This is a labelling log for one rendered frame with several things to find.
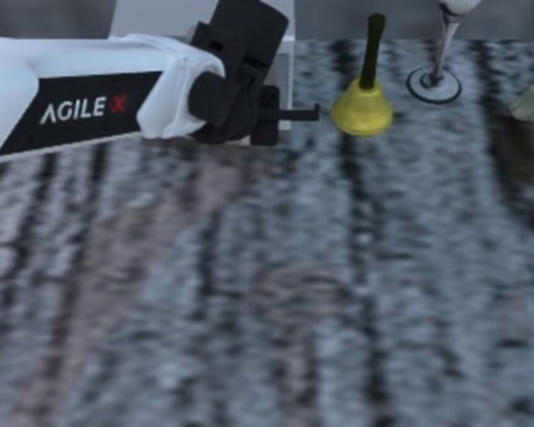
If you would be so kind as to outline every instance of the red x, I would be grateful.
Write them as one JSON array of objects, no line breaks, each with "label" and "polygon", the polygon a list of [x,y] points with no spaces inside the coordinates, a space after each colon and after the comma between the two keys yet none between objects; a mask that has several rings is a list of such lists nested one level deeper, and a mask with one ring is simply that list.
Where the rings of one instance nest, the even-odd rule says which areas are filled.
[{"label": "red x", "polygon": [[125,111],[126,95],[115,95],[111,102],[110,112],[112,114],[122,113]]}]

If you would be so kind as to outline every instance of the agile-x logo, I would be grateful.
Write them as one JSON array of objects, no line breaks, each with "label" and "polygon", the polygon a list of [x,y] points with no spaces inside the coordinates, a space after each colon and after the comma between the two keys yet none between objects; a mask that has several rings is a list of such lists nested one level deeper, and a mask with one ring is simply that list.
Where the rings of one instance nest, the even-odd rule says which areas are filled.
[{"label": "agile-x logo", "polygon": [[94,100],[83,98],[74,101],[63,101],[59,104],[50,102],[39,124],[56,124],[92,117],[104,117],[108,113],[123,113],[125,112],[126,100],[126,95],[115,95],[110,101],[107,96],[99,96]]}]

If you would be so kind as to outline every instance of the wine glass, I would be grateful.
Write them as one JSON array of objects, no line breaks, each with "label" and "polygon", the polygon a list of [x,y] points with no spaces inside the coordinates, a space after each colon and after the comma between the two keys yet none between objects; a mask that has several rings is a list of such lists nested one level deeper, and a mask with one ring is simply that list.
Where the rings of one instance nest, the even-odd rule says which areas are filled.
[{"label": "wine glass", "polygon": [[444,68],[447,50],[463,18],[482,0],[438,0],[443,18],[441,45],[433,68],[422,67],[408,76],[407,87],[421,101],[444,104],[461,93],[461,82]]}]

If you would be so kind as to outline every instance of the yellow bell with black handle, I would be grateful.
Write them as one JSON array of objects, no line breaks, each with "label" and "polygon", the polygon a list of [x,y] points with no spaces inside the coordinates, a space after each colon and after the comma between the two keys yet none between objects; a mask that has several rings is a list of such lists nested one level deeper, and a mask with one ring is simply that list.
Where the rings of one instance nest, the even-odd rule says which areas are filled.
[{"label": "yellow bell with black handle", "polygon": [[393,111],[376,78],[377,54],[384,32],[385,16],[374,13],[368,18],[368,41],[360,76],[336,100],[330,116],[335,126],[354,136],[372,136],[386,131]]}]

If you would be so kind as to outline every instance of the white robotic arm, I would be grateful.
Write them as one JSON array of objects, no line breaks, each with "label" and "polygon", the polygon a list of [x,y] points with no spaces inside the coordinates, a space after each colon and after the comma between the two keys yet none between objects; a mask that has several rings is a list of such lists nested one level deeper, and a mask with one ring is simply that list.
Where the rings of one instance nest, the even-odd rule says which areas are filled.
[{"label": "white robotic arm", "polygon": [[280,120],[319,116],[280,111],[264,85],[287,24],[260,0],[220,0],[189,44],[0,37],[0,162],[127,135],[274,145]]}]

